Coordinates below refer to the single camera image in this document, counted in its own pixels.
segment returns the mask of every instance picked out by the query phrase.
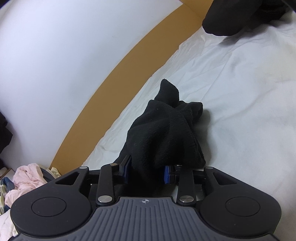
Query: black cloth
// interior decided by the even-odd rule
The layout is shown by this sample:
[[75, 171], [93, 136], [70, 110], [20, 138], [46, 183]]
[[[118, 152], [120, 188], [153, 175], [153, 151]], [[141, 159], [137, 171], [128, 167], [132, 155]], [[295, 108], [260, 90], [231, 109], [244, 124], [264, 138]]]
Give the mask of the black cloth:
[[286, 9], [281, 0], [214, 0], [202, 26], [208, 34], [231, 36], [245, 26], [278, 20]]
[[0, 153], [10, 143], [12, 138], [12, 134], [9, 130], [7, 130], [6, 125], [7, 121], [4, 115], [0, 112]]
[[131, 155], [128, 195], [151, 195], [163, 181], [166, 165], [202, 168], [205, 159], [193, 124], [202, 114], [202, 103], [179, 100], [179, 91], [162, 80], [154, 100], [131, 125], [126, 142], [115, 162]]
[[9, 0], [0, 0], [0, 8], [2, 8]]

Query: crumpled clothing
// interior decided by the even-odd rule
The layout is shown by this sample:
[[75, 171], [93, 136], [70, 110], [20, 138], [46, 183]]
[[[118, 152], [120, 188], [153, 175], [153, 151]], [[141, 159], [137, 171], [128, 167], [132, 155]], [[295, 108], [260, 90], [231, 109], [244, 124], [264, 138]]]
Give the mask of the crumpled clothing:
[[43, 178], [40, 167], [36, 163], [19, 167], [13, 176], [12, 182], [15, 185], [15, 189], [9, 191], [5, 196], [5, 204], [8, 207], [11, 207], [20, 196], [47, 183]]
[[7, 241], [12, 236], [17, 236], [18, 233], [10, 218], [10, 210], [0, 216], [0, 241]]
[[8, 178], [8, 177], [4, 177], [0, 180], [0, 185], [5, 185], [7, 192], [15, 189], [15, 185], [14, 183]]

